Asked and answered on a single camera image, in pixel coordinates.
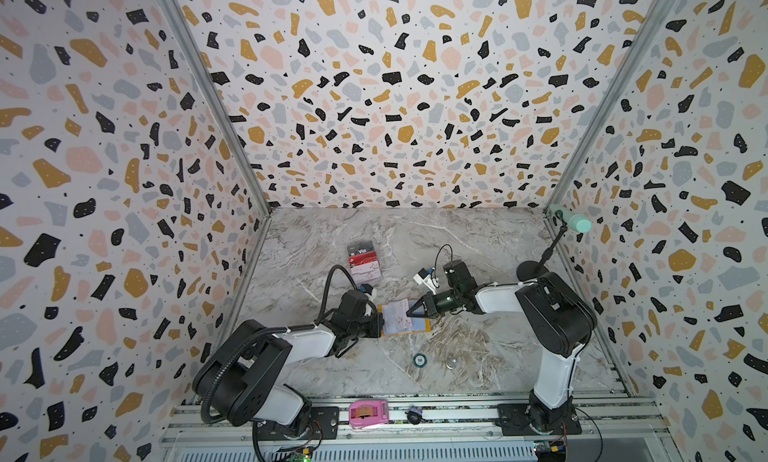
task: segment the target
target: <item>wire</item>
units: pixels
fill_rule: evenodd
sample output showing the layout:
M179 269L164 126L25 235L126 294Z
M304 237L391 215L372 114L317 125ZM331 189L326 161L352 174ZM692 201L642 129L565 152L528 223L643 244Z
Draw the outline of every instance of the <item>wire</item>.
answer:
M600 456L603 454L603 433L600 432L600 427L598 427L598 425L594 422L594 419L590 417L589 414L587 414L586 412L584 412L578 407L574 407L574 409L586 415L587 418L590 419L590 421L592 422L592 425L594 425L594 428L598 429L598 435L600 435L600 452L598 453L598 456L594 459L594 462L598 462L598 460L600 460Z
M437 272L437 257L439 257L439 256L440 256L440 252L442 252L442 250L443 250L445 247L448 247L448 248L450 248L450 249L451 249L451 263L453 263L453 247L451 247L451 245L450 245L450 244L443 244L443 246L442 246L442 247L440 247L440 249L439 249L439 250L437 250L437 255L435 255L435 265L433 265L433 266L432 266L432 269L433 269L433 270L432 270L432 281L433 281L433 282L435 282L435 281L436 281L436 278L435 278L435 272Z
M317 315L317 318L315 319L315 324L321 323L323 320L325 320L325 317L328 315L326 313L326 305L328 304L328 291L331 289L331 279L333 278L333 273L337 270L340 270L341 272L344 272L344 275L350 280L350 284L352 284L352 288L357 290L357 284L355 284L355 280L352 278L350 273L341 265L334 265L331 267L331 270L328 271L328 277L326 278L326 286L322 290L322 302L320 304L320 313Z

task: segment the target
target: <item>round base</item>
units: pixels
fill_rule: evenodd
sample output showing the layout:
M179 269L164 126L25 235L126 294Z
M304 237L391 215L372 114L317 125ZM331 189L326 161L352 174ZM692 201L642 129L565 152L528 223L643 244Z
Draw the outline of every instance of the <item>round base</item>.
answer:
M545 265L539 266L535 260L527 260L518 265L517 276L520 282L525 282L532 278L541 277L547 272L549 269Z

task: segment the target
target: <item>robotic arm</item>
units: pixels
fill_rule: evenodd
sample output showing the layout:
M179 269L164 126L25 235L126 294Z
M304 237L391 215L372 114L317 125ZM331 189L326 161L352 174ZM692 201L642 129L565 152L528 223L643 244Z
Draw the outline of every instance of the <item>robotic arm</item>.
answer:
M559 428L573 413L571 378L597 325L590 308L553 272L517 284L484 285L475 282L460 260L444 265L443 272L450 287L443 292L437 292L438 284L427 270L414 276L430 292L408 310L408 316L436 318L457 309L473 314L523 312L545 350L527 413L523 420L509 423L540 434Z

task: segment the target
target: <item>black cable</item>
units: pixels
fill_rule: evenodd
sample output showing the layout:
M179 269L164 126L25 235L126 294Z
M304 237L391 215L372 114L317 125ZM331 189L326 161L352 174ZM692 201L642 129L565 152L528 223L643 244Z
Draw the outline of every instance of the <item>black cable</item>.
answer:
M355 284L355 279L352 278L352 276L346 270L346 268L338 264L331 267L331 270L328 272L328 277L326 278L326 286L322 290L322 302L320 303L320 313L317 315L317 318L315 319L315 324L319 324L323 320L325 320L326 305L328 304L328 291L331 289L331 279L333 277L333 273L337 270L344 272L344 275L346 275L346 277L350 280L350 284L352 284L352 288L357 290L357 284Z
M590 417L589 414L587 414L586 412L584 412L583 410L581 410L578 407L574 407L574 409L576 409L579 412L581 412L582 414L586 415L587 418L590 419L590 421L594 425L594 428L598 429L598 435L600 435L600 452L598 453L597 458L594 459L594 462L598 462L598 460L600 460L600 456L603 454L603 433L600 432L600 427L598 427L598 425L594 422L594 419L592 417Z
M433 268L433 270L432 270L432 281L433 282L436 280L435 279L435 272L437 272L437 257L440 256L440 252L442 252L442 250L445 247L448 247L448 248L451 249L451 262L453 262L453 247L451 247L450 244L443 244L442 247L440 247L440 249L437 250L437 255L435 255L435 265L432 266L432 268Z
M224 375L227 371L230 370L230 368L232 368L232 366L235 364L235 362L237 362L245 350L255 345L259 340L267 337L268 335L284 334L288 331L306 331L312 330L314 328L315 326L313 324L293 325L291 327L263 328L260 331L254 332L245 338L243 342L225 359L225 362L216 372L214 380L211 382L208 390L206 390L205 396L203 396L203 401L200 404L200 418L203 420L203 423L216 424L216 422L221 422L222 420L226 419L226 416L223 414L220 414L216 418L211 417L210 404L214 399L214 394L216 394L216 390L219 388L219 384L221 384L221 380L224 378Z

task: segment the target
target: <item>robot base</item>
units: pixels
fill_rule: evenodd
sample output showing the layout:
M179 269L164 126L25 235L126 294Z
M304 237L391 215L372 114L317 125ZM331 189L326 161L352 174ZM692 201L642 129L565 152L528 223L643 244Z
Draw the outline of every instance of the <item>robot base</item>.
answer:
M535 260L526 260L525 262L521 262L520 265L518 265L518 268L515 272L518 276L518 280L520 282L525 282L527 280L531 280L532 278L541 277L542 275L549 272L549 269L546 268L543 264L539 265L539 263Z
M320 424L320 431L318 431L315 422ZM319 440L321 435L323 440L334 440L339 429L339 408L312 407L310 409L309 428L312 429L312 440ZM259 440L291 441L293 440L290 437L292 434L288 432L290 431L286 426L268 420L266 424L259 428Z

